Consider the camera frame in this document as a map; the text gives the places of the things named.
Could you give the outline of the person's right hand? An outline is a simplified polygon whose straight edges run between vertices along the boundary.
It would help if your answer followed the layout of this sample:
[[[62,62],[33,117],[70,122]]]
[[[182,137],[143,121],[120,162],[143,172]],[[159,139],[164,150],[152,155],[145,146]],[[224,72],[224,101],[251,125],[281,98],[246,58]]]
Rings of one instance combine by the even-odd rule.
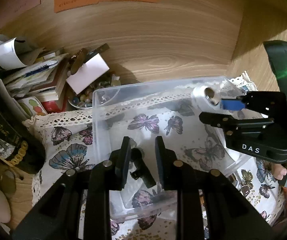
[[[276,180],[282,180],[286,176],[287,170],[281,164],[272,163],[272,175]]]

